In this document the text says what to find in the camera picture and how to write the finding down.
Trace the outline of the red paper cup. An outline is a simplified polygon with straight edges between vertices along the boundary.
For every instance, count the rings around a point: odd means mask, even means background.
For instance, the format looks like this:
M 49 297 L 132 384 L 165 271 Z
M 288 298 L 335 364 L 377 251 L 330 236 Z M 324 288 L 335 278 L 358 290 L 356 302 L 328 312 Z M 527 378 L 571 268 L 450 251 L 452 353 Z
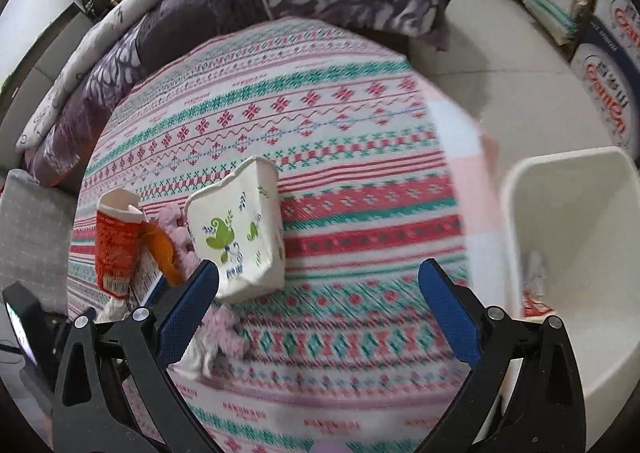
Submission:
M 140 256 L 144 213 L 140 198 L 126 189 L 104 193 L 96 205 L 96 283 L 104 293 L 126 299 Z

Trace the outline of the white floral paper cup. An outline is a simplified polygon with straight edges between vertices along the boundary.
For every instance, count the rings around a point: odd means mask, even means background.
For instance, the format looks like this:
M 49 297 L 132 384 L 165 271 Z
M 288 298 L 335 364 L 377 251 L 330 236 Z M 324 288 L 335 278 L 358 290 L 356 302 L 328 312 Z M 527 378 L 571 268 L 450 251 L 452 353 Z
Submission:
M 272 161 L 254 155 L 184 204 L 195 253 L 218 269 L 217 303 L 244 303 L 284 288 L 278 178 Z

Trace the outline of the red white snack cup trash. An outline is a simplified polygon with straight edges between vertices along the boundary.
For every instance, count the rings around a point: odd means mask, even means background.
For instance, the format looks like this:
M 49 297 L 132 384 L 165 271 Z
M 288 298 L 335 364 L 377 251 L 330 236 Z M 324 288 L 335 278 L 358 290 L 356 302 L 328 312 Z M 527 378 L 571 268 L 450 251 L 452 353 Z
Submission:
M 530 321 L 544 321 L 554 310 L 536 298 L 530 291 L 523 291 L 523 317 Z

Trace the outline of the white plastic trash bin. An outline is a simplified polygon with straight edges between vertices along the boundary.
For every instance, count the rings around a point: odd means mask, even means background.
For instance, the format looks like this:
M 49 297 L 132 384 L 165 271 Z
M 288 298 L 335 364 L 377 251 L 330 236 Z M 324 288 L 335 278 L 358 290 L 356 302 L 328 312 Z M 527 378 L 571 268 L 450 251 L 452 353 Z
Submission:
M 585 399 L 617 412 L 639 381 L 639 175 L 616 147 L 525 158 L 500 192 L 510 314 L 526 259 L 546 267 L 544 302 L 564 321 Z

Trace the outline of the black phone with screen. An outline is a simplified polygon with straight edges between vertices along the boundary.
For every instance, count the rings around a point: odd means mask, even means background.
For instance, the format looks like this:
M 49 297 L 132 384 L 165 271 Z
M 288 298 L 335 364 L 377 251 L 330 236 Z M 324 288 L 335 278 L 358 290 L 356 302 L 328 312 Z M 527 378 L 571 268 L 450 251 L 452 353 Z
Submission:
M 7 286 L 2 291 L 2 297 L 21 351 L 35 366 L 49 365 L 53 337 L 47 312 L 42 309 L 38 298 L 18 282 Z

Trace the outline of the pink fluffy yarn item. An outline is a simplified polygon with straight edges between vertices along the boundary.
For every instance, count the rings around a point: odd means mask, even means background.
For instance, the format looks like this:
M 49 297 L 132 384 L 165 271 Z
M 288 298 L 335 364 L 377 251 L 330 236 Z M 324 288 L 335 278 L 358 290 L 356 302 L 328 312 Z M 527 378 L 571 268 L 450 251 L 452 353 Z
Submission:
M 171 257 L 164 262 L 172 271 L 178 272 L 180 280 L 186 280 L 201 259 L 194 251 L 180 206 L 177 203 L 165 205 L 155 216 L 153 224 L 171 240 Z M 192 379 L 212 378 L 218 355 L 242 360 L 250 350 L 250 340 L 236 332 L 239 323 L 240 318 L 228 305 L 210 306 L 182 358 L 174 364 L 174 370 Z

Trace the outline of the orange plush toy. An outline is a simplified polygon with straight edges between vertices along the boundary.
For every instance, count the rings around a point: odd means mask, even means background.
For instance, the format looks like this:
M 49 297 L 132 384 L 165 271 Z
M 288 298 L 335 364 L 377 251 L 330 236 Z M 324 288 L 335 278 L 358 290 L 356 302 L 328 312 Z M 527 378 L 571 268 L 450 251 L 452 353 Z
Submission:
M 141 229 L 142 244 L 149 251 L 171 287 L 184 282 L 184 274 L 176 253 L 174 242 L 169 235 L 152 222 L 143 222 Z

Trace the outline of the patterned striped bed cover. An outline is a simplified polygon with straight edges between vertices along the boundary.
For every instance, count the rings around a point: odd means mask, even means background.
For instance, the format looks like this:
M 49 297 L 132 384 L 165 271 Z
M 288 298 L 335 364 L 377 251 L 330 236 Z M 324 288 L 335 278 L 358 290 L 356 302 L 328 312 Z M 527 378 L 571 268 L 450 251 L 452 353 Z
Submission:
M 454 358 L 420 293 L 435 258 L 468 278 L 460 202 L 428 105 L 404 57 L 311 20 L 266 23 L 167 64 L 107 114 L 70 242 L 67 307 L 101 308 L 96 204 L 124 188 L 149 216 L 270 161 L 284 288 L 235 307 L 243 360 L 174 382 L 227 452 L 411 452 L 458 391 Z

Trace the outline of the pink checked bed sheet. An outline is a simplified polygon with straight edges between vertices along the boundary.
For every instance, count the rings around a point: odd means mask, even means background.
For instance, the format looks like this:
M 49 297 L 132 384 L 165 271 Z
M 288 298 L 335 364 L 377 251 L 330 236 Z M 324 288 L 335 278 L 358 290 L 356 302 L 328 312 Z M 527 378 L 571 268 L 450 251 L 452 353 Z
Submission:
M 444 150 L 460 207 L 468 282 L 486 306 L 506 306 L 506 244 L 494 168 L 498 143 L 426 78 L 418 79 Z

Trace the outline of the lower Ganten water carton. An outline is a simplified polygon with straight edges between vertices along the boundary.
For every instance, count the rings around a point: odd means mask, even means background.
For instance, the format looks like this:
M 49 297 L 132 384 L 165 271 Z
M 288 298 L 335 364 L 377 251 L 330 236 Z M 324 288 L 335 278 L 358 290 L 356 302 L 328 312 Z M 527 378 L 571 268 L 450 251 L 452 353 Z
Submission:
M 614 146 L 639 159 L 638 74 L 608 50 L 592 43 L 580 44 L 570 68 L 582 83 Z

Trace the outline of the ganten water carton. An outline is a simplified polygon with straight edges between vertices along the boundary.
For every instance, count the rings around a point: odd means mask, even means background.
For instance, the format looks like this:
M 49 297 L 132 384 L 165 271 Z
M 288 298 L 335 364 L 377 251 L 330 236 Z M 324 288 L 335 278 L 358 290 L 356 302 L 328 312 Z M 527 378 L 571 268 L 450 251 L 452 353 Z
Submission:
M 596 0 L 594 15 L 639 65 L 639 7 L 632 0 Z
M 570 68 L 582 83 L 614 146 L 639 159 L 638 74 L 608 50 L 592 43 L 580 44 Z

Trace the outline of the upper Ganten water carton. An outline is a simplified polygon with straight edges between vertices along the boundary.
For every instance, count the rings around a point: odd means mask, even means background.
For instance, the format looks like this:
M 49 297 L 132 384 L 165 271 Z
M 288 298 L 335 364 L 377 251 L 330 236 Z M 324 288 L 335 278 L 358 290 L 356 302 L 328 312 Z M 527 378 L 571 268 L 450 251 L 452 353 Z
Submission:
M 639 7 L 632 0 L 596 0 L 594 15 L 639 65 Z

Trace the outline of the purple patterned quilt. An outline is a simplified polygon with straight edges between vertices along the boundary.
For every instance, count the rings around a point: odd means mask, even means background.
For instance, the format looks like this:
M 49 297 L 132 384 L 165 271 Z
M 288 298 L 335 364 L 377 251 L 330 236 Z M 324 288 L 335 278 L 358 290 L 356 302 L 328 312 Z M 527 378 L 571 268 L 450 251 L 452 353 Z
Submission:
M 162 0 L 134 22 L 81 80 L 38 147 L 22 152 L 43 186 L 88 160 L 116 106 L 166 64 L 217 36 L 285 17 L 448 42 L 451 0 Z

